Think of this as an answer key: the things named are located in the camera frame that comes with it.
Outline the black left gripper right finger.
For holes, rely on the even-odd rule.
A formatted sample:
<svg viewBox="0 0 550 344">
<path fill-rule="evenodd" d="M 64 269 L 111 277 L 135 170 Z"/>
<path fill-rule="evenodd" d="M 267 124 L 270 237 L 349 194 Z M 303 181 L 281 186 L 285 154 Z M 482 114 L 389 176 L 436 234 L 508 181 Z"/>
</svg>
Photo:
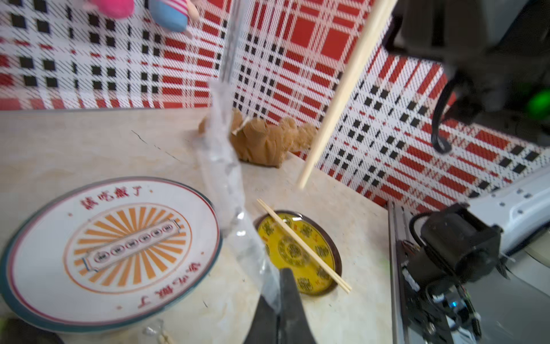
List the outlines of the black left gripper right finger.
<svg viewBox="0 0 550 344">
<path fill-rule="evenodd" d="M 315 344 L 292 270 L 281 269 L 280 278 L 282 308 L 279 315 L 279 343 Z"/>
</svg>

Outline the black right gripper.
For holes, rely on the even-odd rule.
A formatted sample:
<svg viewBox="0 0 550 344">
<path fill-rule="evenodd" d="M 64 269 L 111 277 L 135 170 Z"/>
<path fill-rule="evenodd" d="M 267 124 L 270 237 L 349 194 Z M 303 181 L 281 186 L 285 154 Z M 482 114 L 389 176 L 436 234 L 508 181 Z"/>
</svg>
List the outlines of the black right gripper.
<svg viewBox="0 0 550 344">
<path fill-rule="evenodd" d="M 399 1 L 382 43 L 443 66 L 434 128 L 480 117 L 494 128 L 549 127 L 548 1 Z"/>
</svg>

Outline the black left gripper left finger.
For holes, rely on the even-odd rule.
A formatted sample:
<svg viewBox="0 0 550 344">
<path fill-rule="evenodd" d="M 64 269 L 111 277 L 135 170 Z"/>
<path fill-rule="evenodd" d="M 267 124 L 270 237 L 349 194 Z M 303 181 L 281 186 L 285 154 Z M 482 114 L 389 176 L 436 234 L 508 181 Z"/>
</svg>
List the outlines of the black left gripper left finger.
<svg viewBox="0 0 550 344">
<path fill-rule="evenodd" d="M 259 298 L 244 344 L 276 344 L 277 314 L 263 296 Z"/>
</svg>

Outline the disposable chopsticks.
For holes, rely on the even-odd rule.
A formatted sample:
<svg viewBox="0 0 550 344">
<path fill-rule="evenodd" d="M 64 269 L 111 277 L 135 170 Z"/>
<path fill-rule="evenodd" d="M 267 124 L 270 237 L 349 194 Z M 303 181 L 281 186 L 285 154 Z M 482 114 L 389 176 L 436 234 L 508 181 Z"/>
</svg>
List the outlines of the disposable chopsticks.
<svg viewBox="0 0 550 344">
<path fill-rule="evenodd" d="M 230 142 L 233 111 L 230 84 L 209 82 L 211 107 L 196 153 L 206 187 L 206 196 L 216 212 L 224 243 L 271 309 L 282 309 L 280 274 L 271 263 L 246 210 L 241 164 Z"/>
</svg>

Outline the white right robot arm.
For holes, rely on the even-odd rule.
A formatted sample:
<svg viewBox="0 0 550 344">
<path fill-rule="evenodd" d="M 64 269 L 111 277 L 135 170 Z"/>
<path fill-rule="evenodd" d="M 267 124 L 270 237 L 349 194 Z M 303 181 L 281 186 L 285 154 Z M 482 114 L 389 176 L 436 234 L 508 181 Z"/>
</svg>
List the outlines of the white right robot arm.
<svg viewBox="0 0 550 344">
<path fill-rule="evenodd" d="M 431 119 L 437 153 L 452 149 L 447 120 L 549 145 L 548 1 L 399 1 L 393 15 L 386 50 L 439 62 L 448 78 Z M 490 274 L 549 222 L 549 169 L 424 217 L 402 276 L 431 299 Z"/>
</svg>

